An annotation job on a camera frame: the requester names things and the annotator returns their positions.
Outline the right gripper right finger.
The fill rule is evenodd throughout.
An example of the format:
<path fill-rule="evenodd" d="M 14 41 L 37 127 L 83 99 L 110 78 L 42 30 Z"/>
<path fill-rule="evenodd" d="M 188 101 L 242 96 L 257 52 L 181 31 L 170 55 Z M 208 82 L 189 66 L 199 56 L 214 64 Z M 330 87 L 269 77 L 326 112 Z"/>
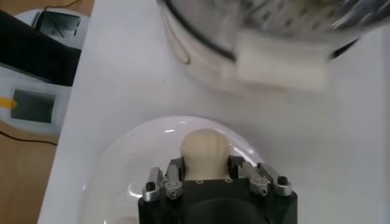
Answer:
<path fill-rule="evenodd" d="M 257 163 L 253 166 L 242 156 L 229 156 L 229 175 L 231 179 L 247 178 L 250 190 L 259 196 L 265 197 L 276 194 L 288 197 L 292 194 L 292 184 L 286 176 L 279 175 L 270 165 Z"/>

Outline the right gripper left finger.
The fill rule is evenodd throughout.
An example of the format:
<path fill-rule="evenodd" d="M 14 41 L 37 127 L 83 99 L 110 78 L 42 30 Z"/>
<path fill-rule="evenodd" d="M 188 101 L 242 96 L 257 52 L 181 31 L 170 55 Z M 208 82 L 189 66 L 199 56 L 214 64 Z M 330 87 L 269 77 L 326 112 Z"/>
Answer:
<path fill-rule="evenodd" d="M 185 168 L 182 157 L 170 160 L 165 173 L 159 167 L 153 167 L 142 189 L 142 199 L 157 201 L 165 196 L 170 200 L 176 200 L 182 195 L 184 179 Z"/>

